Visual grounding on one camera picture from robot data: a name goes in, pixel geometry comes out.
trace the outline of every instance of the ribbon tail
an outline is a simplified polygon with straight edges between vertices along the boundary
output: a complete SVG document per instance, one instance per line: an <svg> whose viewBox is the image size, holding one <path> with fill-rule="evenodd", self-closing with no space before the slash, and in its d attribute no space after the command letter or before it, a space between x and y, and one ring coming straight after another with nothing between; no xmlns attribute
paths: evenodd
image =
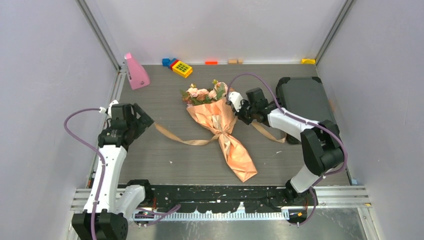
<svg viewBox="0 0 424 240"><path fill-rule="evenodd" d="M265 128L260 124L260 123L258 123L258 122L256 122L256 121L253 121L252 123L251 123L251 125L258 131L258 132L260 132L262 135L264 135L265 137L267 137L269 140L272 140L272 141L274 141L274 142L277 142L277 143L285 143L286 142L286 137L287 137L287 134L284 134L285 136L283 137L283 138L281 138L281 139L277 139L277 138L275 138L273 135L271 135L271 133L269 133L267 130L265 130Z"/></svg>
<svg viewBox="0 0 424 240"><path fill-rule="evenodd" d="M173 134L172 132L170 132L168 129L166 129L165 127L163 127L162 125L158 124L158 123L154 123L154 127L161 133L163 134L165 137L172 139L174 141L183 143L183 144L187 144L187 145L192 145L192 146L204 146L214 140L217 140L219 135L215 135L213 136L210 140L187 140L184 141L181 138L177 137L175 134Z"/></svg>

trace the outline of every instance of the blue toy block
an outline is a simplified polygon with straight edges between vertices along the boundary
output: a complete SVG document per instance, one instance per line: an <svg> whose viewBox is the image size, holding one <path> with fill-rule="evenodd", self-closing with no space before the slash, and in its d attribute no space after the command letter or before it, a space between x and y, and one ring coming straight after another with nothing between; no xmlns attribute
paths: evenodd
<svg viewBox="0 0 424 240"><path fill-rule="evenodd" d="M169 58L162 58L162 66L169 67L171 60Z"/></svg>

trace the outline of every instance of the wood grain surface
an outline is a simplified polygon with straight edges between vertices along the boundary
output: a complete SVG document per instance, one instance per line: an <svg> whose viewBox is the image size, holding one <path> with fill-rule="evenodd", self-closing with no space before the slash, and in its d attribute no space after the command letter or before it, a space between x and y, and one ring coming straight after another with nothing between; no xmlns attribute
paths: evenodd
<svg viewBox="0 0 424 240"><path fill-rule="evenodd" d="M128 81L123 85L121 103L138 103L157 123L183 140L209 140L212 133L196 123L181 101L180 89L191 83L199 88L210 88L212 80L229 83L238 74L250 72L263 78L273 89L282 77L317 76L314 65L300 64L226 64L193 65L193 73L182 78L161 65L146 65L150 85L132 90ZM233 87L244 94L260 87L268 100L271 95L260 81L252 76L242 76ZM267 128L275 137L283 133ZM205 146L190 146L163 136L154 126L147 129L129 147L123 163L119 182L147 179L152 184L196 185L284 185L304 165L300 145L277 143L268 140L251 125L242 121L235 124L232 135L248 150L258 174L241 183L225 163L218 142ZM320 185L348 185L346 174L327 177Z"/></svg>

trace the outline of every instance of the pink rose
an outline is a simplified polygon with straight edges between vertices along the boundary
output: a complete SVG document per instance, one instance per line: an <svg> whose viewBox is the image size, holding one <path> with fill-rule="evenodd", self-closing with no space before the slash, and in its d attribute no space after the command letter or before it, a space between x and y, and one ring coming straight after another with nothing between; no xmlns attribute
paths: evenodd
<svg viewBox="0 0 424 240"><path fill-rule="evenodd" d="M198 96L198 89L197 88L195 88L195 87L190 87L188 90L187 90L187 93L189 93L190 94L190 96L192 96L192 97L197 97Z"/></svg>
<svg viewBox="0 0 424 240"><path fill-rule="evenodd" d="M212 90L209 92L208 96L210 99L214 99L217 97L217 92L215 90Z"/></svg>
<svg viewBox="0 0 424 240"><path fill-rule="evenodd" d="M209 94L209 91L204 88L197 90L197 95L208 95L208 94Z"/></svg>

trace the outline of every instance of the white wall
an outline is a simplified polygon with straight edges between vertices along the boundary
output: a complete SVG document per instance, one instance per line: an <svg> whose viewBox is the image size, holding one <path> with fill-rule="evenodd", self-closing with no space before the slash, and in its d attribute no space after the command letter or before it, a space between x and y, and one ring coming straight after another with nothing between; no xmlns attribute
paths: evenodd
<svg viewBox="0 0 424 240"><path fill-rule="evenodd" d="M388 240L423 239L424 4L356 1L318 72Z"/></svg>
<svg viewBox="0 0 424 240"><path fill-rule="evenodd" d="M142 64L298 63L315 58L344 0L90 0L103 32L123 59Z"/></svg>
<svg viewBox="0 0 424 240"><path fill-rule="evenodd" d="M63 121L108 103L116 73L73 0L0 1L0 238L61 240L94 154ZM70 127L95 144L103 117Z"/></svg>

